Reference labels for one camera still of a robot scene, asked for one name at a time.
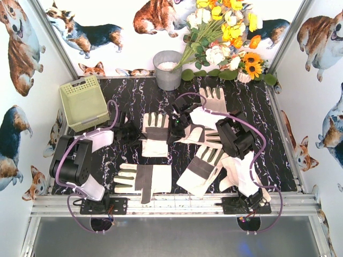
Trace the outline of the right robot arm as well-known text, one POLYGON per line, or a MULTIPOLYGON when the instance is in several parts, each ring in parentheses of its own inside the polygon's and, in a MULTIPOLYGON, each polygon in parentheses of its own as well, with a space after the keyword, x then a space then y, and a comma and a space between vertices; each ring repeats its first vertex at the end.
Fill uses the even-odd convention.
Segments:
POLYGON ((255 172, 257 130, 247 123, 240 111, 225 114, 207 109, 199 103, 187 103, 181 96, 172 104, 173 117, 168 128, 167 143, 213 143, 228 156, 227 177, 221 187, 237 186, 240 197, 250 207, 270 202, 266 187, 260 184, 255 172))

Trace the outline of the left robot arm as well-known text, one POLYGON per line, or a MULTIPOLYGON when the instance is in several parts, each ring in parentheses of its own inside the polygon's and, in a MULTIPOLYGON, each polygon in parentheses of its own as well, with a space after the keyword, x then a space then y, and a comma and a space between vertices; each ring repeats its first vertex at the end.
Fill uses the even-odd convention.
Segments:
POLYGON ((92 211, 110 207, 108 191, 91 175, 93 152, 113 143, 136 145, 146 139, 125 112, 114 114, 108 124, 76 137, 61 136, 49 168, 55 182, 79 193, 92 211))

